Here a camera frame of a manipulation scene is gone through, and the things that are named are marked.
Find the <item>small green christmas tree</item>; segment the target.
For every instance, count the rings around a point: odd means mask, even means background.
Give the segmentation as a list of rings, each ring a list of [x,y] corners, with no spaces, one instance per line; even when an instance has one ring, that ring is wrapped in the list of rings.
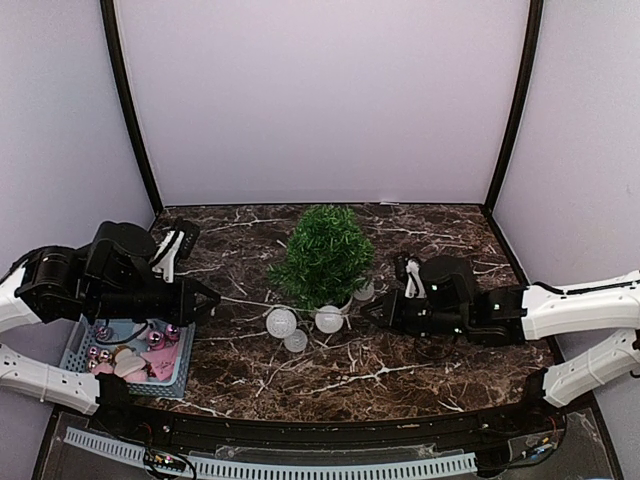
[[[365,285],[374,254],[352,208],[314,205],[300,217],[284,258],[267,274],[299,312],[313,315],[324,306],[345,306]]]

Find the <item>white ball string lights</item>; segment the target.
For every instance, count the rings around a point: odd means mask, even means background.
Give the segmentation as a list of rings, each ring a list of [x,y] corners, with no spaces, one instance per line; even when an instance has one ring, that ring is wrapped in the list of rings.
[[[262,362],[256,381],[257,398],[292,393],[306,398],[340,389],[372,385],[381,388],[387,373],[380,352],[380,331],[356,312],[354,298],[341,307],[326,308],[323,323],[313,310],[272,308],[265,315],[288,317],[285,334]]]

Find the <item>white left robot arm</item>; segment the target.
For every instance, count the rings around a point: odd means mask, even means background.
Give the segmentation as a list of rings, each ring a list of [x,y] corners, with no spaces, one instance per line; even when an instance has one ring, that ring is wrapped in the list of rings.
[[[34,335],[41,346],[44,328],[58,321],[130,320],[142,329],[150,322],[188,327],[202,321],[220,304],[220,294],[175,273],[199,234],[196,224],[178,219],[156,242],[137,224],[105,221],[84,246],[28,251],[1,277],[2,341]],[[117,371],[74,372],[45,361],[27,345],[2,344],[1,384],[84,414],[101,411],[120,436],[141,427],[140,412],[128,404],[129,386]]]

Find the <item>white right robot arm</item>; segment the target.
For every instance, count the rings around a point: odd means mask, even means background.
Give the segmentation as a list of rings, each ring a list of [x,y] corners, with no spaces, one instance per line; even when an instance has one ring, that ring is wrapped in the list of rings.
[[[561,364],[530,374],[510,413],[521,434],[579,396],[639,365],[639,273],[568,286],[544,282],[483,291],[470,263],[442,255],[394,259],[402,286],[360,309],[373,325],[400,335],[463,337],[484,347],[521,345],[559,334],[608,330],[610,336]]]

